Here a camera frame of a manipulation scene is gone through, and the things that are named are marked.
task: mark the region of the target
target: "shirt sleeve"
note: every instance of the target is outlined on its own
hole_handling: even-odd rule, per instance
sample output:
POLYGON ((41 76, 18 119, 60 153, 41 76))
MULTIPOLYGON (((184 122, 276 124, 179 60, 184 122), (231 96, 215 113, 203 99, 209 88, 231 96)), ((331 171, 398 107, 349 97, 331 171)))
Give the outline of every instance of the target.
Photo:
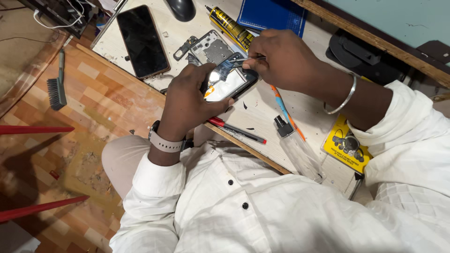
POLYGON ((450 196, 450 120, 424 94, 395 81, 385 117, 366 132, 349 124, 374 156, 365 168, 368 186, 394 182, 450 196))
POLYGON ((120 252, 174 252, 178 243, 173 222, 178 197, 185 186, 186 168, 169 167, 142 157, 125 199, 121 227, 109 246, 120 252))

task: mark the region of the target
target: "red chair leg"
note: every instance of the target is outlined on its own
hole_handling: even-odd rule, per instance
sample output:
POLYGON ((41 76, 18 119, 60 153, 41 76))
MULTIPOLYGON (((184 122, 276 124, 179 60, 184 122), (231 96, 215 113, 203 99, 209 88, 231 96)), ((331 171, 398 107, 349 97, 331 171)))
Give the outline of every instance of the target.
POLYGON ((76 197, 76 198, 72 198, 72 199, 65 199, 65 200, 40 204, 40 205, 33 205, 33 206, 29 206, 29 207, 24 207, 24 208, 17 208, 17 209, 13 209, 13 210, 3 211, 3 212, 0 212, 0 222, 13 220, 13 219, 20 218, 20 217, 23 217, 26 215, 42 212, 42 211, 53 209, 53 208, 58 208, 61 206, 73 204, 73 203, 80 202, 80 201, 85 201, 88 198, 89 198, 89 196, 81 196, 81 197, 76 197))
POLYGON ((12 134, 36 134, 36 133, 61 133, 71 132, 74 127, 61 126, 0 126, 0 135, 12 134))

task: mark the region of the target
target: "glue tube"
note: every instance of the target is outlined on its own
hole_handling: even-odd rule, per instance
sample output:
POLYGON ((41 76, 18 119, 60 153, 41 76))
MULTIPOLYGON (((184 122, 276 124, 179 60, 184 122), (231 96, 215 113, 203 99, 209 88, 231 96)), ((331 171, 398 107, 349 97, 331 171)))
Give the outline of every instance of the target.
POLYGON ((301 175, 321 184, 327 176, 322 171, 317 155, 303 138, 300 137, 298 132, 294 131, 292 126, 287 124, 280 115, 274 120, 278 128, 280 145, 294 167, 301 175))
POLYGON ((245 52, 248 52, 250 43, 254 38, 253 34, 236 23, 236 21, 225 14, 219 7, 211 9, 206 6, 206 9, 209 11, 209 19, 244 49, 245 52))

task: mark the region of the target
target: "phone screen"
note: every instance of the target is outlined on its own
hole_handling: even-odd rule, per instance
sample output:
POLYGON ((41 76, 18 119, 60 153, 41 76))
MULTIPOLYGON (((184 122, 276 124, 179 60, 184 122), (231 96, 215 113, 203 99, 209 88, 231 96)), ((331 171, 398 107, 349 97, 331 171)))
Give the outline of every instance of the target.
POLYGON ((169 67, 147 6, 143 5, 118 14, 117 22, 138 78, 169 67))

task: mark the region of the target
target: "plastic spray bottle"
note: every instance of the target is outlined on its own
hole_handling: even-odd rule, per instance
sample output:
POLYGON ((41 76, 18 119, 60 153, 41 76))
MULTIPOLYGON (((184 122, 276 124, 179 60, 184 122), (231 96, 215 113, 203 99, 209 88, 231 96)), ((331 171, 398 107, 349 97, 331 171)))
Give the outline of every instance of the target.
POLYGON ((280 115, 275 118, 275 123, 278 128, 280 145, 297 171, 319 184, 322 183, 327 176, 322 171, 319 159, 311 147, 280 115))

